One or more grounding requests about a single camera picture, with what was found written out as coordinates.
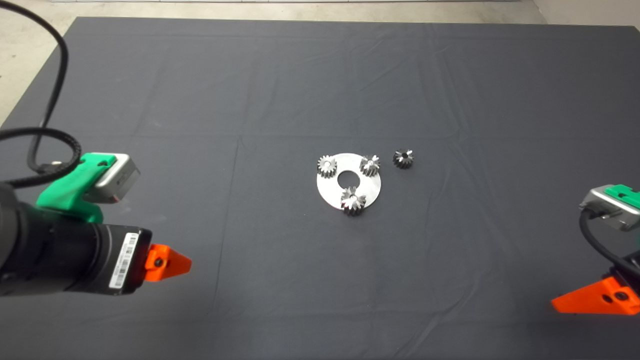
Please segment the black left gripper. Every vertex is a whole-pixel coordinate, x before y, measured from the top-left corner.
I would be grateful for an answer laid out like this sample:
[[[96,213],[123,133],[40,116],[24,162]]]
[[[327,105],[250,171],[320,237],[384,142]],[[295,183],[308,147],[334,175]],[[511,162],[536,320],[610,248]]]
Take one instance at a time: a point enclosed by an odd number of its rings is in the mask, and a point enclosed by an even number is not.
[[[104,296],[134,293],[145,281],[158,282],[190,272],[192,260],[166,244],[151,244],[147,228],[100,224],[93,292]]]

